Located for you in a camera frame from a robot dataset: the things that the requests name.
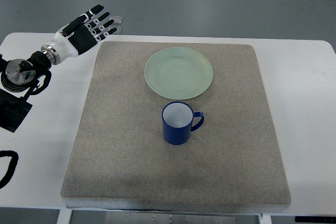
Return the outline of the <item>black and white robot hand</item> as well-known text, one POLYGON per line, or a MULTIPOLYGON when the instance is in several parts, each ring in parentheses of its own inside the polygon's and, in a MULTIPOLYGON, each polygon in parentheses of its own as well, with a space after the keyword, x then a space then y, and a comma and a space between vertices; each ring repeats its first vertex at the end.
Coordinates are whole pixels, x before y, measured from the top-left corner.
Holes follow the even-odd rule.
POLYGON ((41 47, 42 53, 52 65, 58 65, 67 58, 77 57, 95 47, 112 35, 113 24, 110 13, 103 13, 104 7, 96 5, 60 28, 50 42, 41 47))

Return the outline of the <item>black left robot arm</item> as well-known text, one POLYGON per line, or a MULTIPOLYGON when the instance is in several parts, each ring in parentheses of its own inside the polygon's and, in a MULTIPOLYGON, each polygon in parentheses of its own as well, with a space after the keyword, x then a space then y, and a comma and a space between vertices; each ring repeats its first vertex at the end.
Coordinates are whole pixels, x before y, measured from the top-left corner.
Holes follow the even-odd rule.
POLYGON ((34 52, 28 59, 1 58, 1 128, 14 133, 32 105, 31 95, 43 92, 51 81, 48 53, 34 52))

